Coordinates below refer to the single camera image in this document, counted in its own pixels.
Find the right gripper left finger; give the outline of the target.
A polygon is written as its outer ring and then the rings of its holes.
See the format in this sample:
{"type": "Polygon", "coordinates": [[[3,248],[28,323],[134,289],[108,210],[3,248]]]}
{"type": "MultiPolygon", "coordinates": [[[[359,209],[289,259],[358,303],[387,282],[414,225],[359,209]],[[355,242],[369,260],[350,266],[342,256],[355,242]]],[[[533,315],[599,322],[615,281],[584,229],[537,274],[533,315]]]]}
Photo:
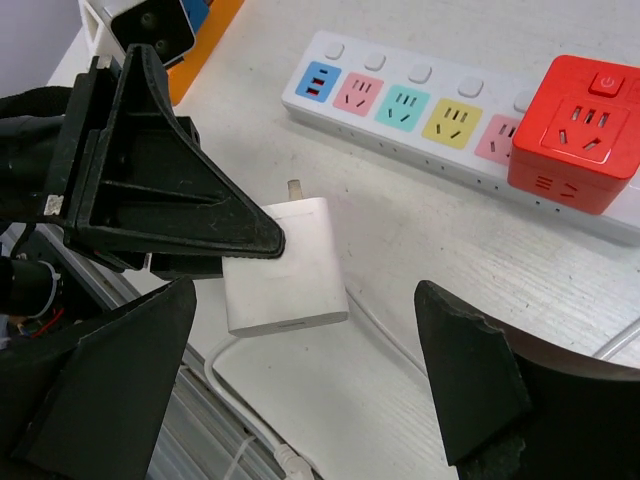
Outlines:
{"type": "Polygon", "coordinates": [[[2,478],[144,478],[196,305],[182,278],[2,350],[2,478]]]}

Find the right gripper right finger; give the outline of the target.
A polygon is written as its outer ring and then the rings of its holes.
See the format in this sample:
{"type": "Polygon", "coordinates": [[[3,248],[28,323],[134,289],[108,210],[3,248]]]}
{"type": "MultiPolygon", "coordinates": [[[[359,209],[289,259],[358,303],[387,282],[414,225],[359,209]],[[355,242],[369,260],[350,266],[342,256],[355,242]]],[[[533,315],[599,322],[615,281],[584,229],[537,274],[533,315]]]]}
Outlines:
{"type": "Polygon", "coordinates": [[[635,479],[639,372],[491,317],[423,280],[416,321],[447,463],[461,479],[635,479]]]}

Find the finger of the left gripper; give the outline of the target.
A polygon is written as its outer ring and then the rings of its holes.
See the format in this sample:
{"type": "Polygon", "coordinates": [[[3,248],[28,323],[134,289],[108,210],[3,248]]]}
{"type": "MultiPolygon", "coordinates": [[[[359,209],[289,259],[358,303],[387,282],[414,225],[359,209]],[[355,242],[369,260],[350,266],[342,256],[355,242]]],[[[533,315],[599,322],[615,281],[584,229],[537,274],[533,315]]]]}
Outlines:
{"type": "Polygon", "coordinates": [[[146,270],[162,280],[189,277],[194,280],[222,277],[222,254],[151,250],[118,250],[90,247],[89,256],[116,272],[146,270]]]}
{"type": "Polygon", "coordinates": [[[94,59],[76,78],[37,218],[92,253],[274,259],[281,227],[199,144],[173,112],[155,49],[123,62],[94,59]]]}

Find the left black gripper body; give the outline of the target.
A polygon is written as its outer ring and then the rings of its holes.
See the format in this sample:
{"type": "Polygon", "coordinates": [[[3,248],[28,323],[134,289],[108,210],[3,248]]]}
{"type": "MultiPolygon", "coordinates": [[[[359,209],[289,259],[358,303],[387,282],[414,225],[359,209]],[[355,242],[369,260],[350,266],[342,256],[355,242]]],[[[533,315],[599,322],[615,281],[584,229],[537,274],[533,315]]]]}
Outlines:
{"type": "Polygon", "coordinates": [[[94,57],[73,87],[32,89],[1,101],[1,223],[64,232],[67,248],[114,271],[121,238],[125,147],[116,135],[122,67],[94,57]]]}

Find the white charger block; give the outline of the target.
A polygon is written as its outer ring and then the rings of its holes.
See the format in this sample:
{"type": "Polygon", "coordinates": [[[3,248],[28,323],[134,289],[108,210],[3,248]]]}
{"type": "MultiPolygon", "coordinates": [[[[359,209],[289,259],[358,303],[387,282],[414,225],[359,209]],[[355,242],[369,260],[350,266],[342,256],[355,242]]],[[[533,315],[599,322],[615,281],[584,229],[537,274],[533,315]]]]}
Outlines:
{"type": "Polygon", "coordinates": [[[285,233],[277,259],[222,260],[228,332],[251,338],[340,323],[348,300],[327,200],[288,182],[289,200],[263,210],[285,233]]]}

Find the orange power strip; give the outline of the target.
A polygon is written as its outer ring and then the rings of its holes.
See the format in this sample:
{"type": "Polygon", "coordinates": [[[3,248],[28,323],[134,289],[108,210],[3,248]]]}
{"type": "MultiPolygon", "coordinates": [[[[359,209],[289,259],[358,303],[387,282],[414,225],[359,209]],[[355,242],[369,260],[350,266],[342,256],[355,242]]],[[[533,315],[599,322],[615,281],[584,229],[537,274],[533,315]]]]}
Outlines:
{"type": "Polygon", "coordinates": [[[243,0],[213,1],[209,15],[195,33],[193,48],[183,56],[181,62],[167,69],[173,106],[182,101],[243,4],[243,0]]]}

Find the red cube socket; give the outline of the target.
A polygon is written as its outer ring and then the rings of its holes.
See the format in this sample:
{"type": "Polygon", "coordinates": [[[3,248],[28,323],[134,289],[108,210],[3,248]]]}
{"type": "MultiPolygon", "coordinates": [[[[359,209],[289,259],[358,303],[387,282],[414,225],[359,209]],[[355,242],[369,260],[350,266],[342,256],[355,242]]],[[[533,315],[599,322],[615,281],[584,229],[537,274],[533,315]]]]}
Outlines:
{"type": "Polygon", "coordinates": [[[513,138],[508,183],[600,215],[638,168],[638,67],[554,59],[513,138]]]}

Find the white multicolour power strip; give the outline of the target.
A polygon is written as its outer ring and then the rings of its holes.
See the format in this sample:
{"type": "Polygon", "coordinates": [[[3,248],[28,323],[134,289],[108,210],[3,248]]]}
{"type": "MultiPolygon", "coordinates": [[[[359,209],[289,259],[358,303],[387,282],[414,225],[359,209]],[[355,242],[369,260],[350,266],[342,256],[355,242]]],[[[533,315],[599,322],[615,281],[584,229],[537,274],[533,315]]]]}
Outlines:
{"type": "Polygon", "coordinates": [[[639,182],[591,215],[507,182],[511,141],[536,83],[433,56],[316,32],[281,100],[297,121],[417,169],[639,243],[639,182]]]}

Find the blue cube plug adapter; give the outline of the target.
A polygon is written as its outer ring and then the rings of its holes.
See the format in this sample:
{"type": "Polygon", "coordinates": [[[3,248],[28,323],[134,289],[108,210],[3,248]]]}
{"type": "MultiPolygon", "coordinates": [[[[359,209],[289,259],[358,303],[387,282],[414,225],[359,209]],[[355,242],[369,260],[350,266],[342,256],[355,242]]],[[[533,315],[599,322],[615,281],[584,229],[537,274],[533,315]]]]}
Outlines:
{"type": "Polygon", "coordinates": [[[182,0],[181,1],[189,24],[194,33],[197,33],[210,12],[212,0],[182,0]]]}

